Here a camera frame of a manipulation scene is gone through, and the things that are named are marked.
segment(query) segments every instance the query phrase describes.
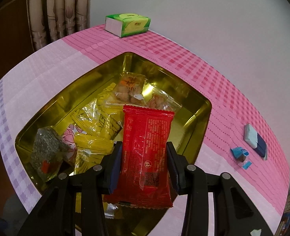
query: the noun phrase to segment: qr code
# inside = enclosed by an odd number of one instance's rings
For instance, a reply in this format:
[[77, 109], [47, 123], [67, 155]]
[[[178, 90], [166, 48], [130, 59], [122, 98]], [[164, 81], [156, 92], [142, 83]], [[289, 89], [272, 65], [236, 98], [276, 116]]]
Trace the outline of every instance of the qr code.
[[144, 186], [159, 186], [159, 173], [158, 172], [145, 172]]

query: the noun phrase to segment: gray wall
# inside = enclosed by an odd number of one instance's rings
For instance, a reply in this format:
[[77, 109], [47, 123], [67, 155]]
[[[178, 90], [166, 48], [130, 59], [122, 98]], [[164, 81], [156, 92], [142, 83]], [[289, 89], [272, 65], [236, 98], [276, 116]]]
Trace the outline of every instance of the gray wall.
[[286, 0], [90, 0], [108, 14], [152, 18], [151, 29], [206, 60], [254, 104], [290, 164], [290, 5]]

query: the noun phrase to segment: tablecloth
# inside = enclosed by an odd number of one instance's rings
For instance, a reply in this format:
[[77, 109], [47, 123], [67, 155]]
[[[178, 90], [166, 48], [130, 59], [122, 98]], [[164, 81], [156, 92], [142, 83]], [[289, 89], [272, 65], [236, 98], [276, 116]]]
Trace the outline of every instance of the tablecloth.
[[[231, 173], [275, 232], [286, 203], [289, 166], [275, 135], [256, 108], [228, 79], [184, 47], [151, 31], [119, 38], [106, 32], [103, 25], [47, 45], [0, 80], [0, 150], [12, 185], [26, 210], [32, 210], [40, 193], [27, 176], [15, 150], [17, 134], [67, 85], [123, 52], [134, 52], [164, 67], [211, 101], [208, 127], [195, 164], [207, 173]], [[243, 140], [247, 123], [251, 123], [266, 141], [267, 161]], [[250, 152], [253, 164], [247, 170], [231, 155], [230, 148], [236, 146], [243, 146]], [[150, 235], [179, 235], [185, 201], [185, 196], [177, 197], [174, 207], [167, 211]], [[212, 235], [211, 202], [209, 215], [209, 235]]]

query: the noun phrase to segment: red wrapper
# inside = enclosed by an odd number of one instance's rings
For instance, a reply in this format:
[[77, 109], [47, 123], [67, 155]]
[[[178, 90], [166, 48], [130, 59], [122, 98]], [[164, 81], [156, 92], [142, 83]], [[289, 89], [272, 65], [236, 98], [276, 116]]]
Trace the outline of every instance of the red wrapper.
[[122, 164], [108, 203], [132, 207], [172, 207], [166, 142], [174, 112], [125, 105]]

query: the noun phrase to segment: metal screw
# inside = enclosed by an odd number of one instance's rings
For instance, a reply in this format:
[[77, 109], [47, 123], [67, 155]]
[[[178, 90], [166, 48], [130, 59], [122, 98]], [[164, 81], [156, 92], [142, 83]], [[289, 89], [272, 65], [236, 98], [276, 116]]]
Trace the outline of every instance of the metal screw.
[[188, 165], [186, 168], [187, 168], [189, 171], [194, 171], [194, 170], [196, 170], [195, 165], [192, 165], [192, 164]]
[[59, 174], [59, 179], [65, 179], [67, 177], [66, 173], [60, 173]]
[[101, 165], [95, 165], [94, 166], [94, 171], [100, 171], [102, 170], [102, 166]]
[[230, 174], [225, 172], [225, 173], [222, 174], [222, 177], [224, 179], [230, 179]]

